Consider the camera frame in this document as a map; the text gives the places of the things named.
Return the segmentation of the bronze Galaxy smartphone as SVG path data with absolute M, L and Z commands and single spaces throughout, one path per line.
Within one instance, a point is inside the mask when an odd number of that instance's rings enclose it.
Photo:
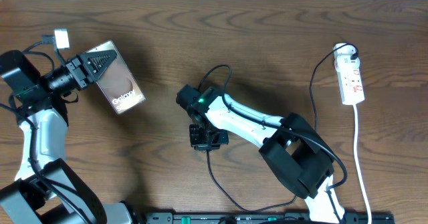
M 109 100 L 115 112 L 120 115 L 143 103 L 146 100 L 146 96 L 138 86 L 112 40 L 93 47 L 87 53 L 106 50 L 114 50 L 117 56 L 97 81 L 97 85 Z

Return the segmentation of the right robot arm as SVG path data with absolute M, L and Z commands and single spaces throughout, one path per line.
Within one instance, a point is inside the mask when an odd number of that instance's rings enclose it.
M 334 192 L 333 164 L 339 158 L 299 115 L 270 116 L 234 101 L 217 88 L 200 93 L 186 85 L 177 104 L 193 123 L 191 147 L 210 153 L 229 142 L 234 133 L 257 146 L 277 180 L 309 208 L 311 221 L 345 223 L 345 210 Z

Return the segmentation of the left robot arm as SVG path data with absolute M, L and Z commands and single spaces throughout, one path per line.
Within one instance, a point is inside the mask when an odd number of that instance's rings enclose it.
M 23 158 L 13 183 L 1 189 L 1 207 L 14 223 L 138 223 L 124 201 L 103 204 L 66 164 L 66 96 L 98 81 L 114 50 L 81 53 L 41 75 L 25 52 L 1 55 L 1 77 L 12 89 L 6 110 L 24 134 Z

